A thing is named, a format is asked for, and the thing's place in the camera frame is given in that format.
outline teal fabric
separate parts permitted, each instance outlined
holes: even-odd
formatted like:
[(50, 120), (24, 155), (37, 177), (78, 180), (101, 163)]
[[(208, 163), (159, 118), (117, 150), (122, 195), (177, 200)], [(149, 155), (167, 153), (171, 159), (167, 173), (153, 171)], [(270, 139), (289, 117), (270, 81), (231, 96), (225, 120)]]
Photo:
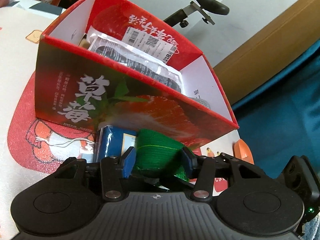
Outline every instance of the teal fabric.
[(313, 220), (306, 223), (305, 235), (302, 237), (304, 240), (319, 240), (320, 239), (320, 214)]
[(293, 155), (320, 171), (320, 40), (232, 106), (255, 164), (276, 178)]

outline red strawberry box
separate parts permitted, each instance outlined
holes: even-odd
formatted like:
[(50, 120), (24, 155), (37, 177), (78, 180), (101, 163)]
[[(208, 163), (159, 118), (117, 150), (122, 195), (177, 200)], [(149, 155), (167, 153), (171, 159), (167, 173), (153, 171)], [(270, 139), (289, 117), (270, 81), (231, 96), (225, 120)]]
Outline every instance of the red strawberry box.
[[(122, 40), (128, 27), (177, 46), (167, 65), (185, 95), (79, 47), (90, 26)], [(210, 109), (191, 98), (205, 100)], [(172, 27), (127, 0), (79, 0), (41, 35), (36, 63), (38, 118), (85, 131), (110, 124), (156, 130), (199, 147), (238, 128), (203, 52)]]

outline black knob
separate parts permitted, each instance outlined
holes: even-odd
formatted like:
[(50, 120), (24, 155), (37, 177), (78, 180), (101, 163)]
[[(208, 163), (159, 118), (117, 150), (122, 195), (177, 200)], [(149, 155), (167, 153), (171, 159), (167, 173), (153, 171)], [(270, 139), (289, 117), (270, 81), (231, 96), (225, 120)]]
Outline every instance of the black knob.
[(181, 28), (185, 28), (189, 25), (189, 23), (186, 20), (183, 20), (182, 22), (180, 22), (180, 27)]

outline green mesh bag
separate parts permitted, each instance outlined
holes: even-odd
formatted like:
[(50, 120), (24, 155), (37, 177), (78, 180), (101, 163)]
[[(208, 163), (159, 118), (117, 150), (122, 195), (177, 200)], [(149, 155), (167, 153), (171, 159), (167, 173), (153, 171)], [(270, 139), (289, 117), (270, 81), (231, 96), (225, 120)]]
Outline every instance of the green mesh bag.
[(182, 147), (182, 143), (161, 133), (142, 129), (136, 138), (137, 157), (134, 171), (149, 178), (171, 174), (188, 181), (181, 165)]

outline orange object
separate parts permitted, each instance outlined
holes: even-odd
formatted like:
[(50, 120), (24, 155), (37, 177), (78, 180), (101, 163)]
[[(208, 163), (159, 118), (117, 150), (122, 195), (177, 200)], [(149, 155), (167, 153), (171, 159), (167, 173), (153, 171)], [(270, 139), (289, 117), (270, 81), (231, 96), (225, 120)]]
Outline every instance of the orange object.
[(254, 164), (252, 153), (249, 149), (249, 146), (244, 142), (244, 140), (238, 140), (233, 147), (233, 151), (236, 158)]

